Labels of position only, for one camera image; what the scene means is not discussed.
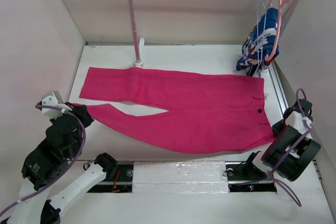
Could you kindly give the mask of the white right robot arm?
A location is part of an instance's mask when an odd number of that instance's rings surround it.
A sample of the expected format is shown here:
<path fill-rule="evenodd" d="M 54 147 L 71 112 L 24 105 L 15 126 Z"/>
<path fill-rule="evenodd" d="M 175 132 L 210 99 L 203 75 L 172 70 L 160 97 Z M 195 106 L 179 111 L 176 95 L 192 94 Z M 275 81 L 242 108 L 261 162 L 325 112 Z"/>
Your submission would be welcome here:
<path fill-rule="evenodd" d="M 298 98 L 272 126 L 274 142 L 265 152 L 249 156 L 243 165 L 244 175 L 254 179 L 262 173 L 260 179 L 265 179 L 278 173 L 291 182 L 296 180 L 321 150 L 321 144 L 311 136 L 312 121 L 312 103 Z"/>

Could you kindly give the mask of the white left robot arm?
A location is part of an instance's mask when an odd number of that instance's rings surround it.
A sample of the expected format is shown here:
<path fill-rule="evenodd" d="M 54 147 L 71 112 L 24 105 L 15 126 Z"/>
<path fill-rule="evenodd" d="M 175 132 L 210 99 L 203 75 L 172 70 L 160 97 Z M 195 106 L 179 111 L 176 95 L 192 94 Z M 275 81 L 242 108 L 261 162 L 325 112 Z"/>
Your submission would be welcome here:
<path fill-rule="evenodd" d="M 85 105 L 69 102 L 54 106 L 39 102 L 36 108 L 52 110 L 51 126 L 45 132 L 45 139 L 26 157 L 19 199 L 1 212 L 4 215 L 13 210 L 2 223 L 61 223 L 69 208 L 94 185 L 117 175 L 118 162 L 108 153 L 102 153 L 81 176 L 50 197 L 52 186 L 81 155 L 86 128 L 93 118 Z"/>

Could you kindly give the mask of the pink trousers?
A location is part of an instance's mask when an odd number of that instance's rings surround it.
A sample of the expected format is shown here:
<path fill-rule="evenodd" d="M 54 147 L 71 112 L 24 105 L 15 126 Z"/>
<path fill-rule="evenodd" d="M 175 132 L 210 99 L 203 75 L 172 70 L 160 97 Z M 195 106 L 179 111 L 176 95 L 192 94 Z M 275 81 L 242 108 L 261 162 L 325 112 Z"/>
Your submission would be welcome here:
<path fill-rule="evenodd" d="M 187 154 L 243 152 L 274 140 L 264 80 L 232 74 L 89 68 L 80 98 L 98 122 Z"/>

